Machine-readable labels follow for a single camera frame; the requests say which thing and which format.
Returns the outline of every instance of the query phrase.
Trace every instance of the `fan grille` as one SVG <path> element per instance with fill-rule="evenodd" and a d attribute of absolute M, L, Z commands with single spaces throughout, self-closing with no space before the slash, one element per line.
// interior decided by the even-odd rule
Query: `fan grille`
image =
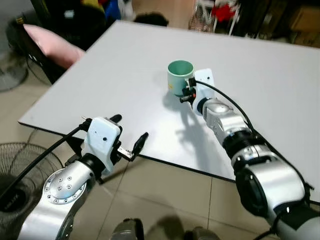
<path fill-rule="evenodd" d="M 0 193 L 46 149 L 29 143 L 0 144 Z M 59 158 L 49 153 L 15 187 L 21 201 L 4 211 L 0 210 L 0 239 L 17 239 L 21 226 L 41 198 L 45 180 L 63 166 Z"/>

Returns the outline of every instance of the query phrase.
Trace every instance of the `pink pillow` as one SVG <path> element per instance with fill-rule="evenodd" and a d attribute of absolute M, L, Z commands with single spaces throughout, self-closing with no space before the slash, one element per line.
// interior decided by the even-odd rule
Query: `pink pillow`
<path fill-rule="evenodd" d="M 85 54 L 85 51 L 52 31 L 28 24 L 24 24 L 23 27 L 43 54 L 65 69 L 68 69 Z"/>

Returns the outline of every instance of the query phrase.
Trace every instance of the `tiled floor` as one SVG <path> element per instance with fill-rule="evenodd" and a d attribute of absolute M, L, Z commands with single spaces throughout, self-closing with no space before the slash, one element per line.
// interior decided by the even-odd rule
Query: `tiled floor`
<path fill-rule="evenodd" d="M 137 13 L 157 11 L 170 27 L 187 28 L 193 0 L 133 0 Z M 46 79 L 40 68 L 36 74 Z M 32 73 L 19 87 L 0 93 L 0 143 L 25 142 L 32 129 L 17 120 L 50 86 Z M 49 147 L 58 136 L 37 131 L 31 143 Z M 67 144 L 54 153 L 64 162 Z M 105 184 L 96 185 L 74 219 L 72 240 L 104 240 L 125 218 L 140 218 L 146 239 L 182 239 L 185 230 L 202 226 L 222 240 L 250 240 L 269 226 L 244 210 L 233 183 L 146 159 L 121 160 Z"/>

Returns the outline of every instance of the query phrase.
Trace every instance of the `red cloth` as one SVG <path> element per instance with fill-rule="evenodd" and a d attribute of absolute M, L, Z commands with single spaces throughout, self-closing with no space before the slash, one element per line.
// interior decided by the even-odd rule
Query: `red cloth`
<path fill-rule="evenodd" d="M 235 14 L 236 12 L 232 11 L 231 7 L 228 4 L 223 5 L 221 7 L 214 6 L 211 12 L 212 16 L 214 15 L 216 16 L 216 18 L 218 19 L 218 22 L 230 20 Z"/>
<path fill-rule="evenodd" d="M 109 0 L 98 0 L 98 3 L 100 5 L 103 5 L 103 4 L 107 3 L 107 2 L 109 2 Z"/>

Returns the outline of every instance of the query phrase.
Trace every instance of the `green mug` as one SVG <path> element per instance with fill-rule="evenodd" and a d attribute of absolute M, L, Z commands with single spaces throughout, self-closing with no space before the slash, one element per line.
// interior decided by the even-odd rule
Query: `green mug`
<path fill-rule="evenodd" d="M 194 73 L 194 66 L 185 60 L 176 60 L 168 65 L 168 88 L 174 95 L 183 96 L 182 89 L 187 86 L 187 79 Z"/>

